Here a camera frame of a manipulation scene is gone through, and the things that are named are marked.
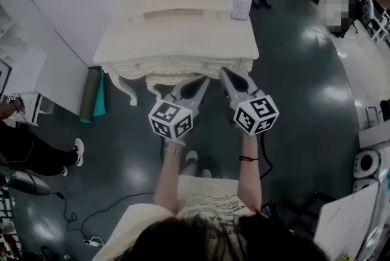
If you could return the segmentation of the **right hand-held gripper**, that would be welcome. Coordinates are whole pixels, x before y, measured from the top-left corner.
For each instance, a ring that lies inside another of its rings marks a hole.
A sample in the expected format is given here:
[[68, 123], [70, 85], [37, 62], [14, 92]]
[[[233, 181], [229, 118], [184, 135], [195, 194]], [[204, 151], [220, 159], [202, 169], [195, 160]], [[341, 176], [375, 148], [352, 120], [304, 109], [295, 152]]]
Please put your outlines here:
[[245, 71], [221, 68], [219, 80], [229, 100], [230, 124], [250, 136], [272, 128], [280, 113], [271, 96], [258, 89]]

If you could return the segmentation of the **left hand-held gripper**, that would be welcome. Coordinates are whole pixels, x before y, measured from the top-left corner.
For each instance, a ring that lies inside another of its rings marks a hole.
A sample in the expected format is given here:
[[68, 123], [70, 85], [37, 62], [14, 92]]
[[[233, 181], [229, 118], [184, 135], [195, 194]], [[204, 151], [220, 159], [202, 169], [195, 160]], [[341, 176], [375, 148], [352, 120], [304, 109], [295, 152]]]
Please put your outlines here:
[[166, 140], [182, 140], [194, 127], [194, 117], [209, 83], [209, 78], [191, 77], [179, 82], [172, 93], [159, 99], [148, 114], [153, 132]]

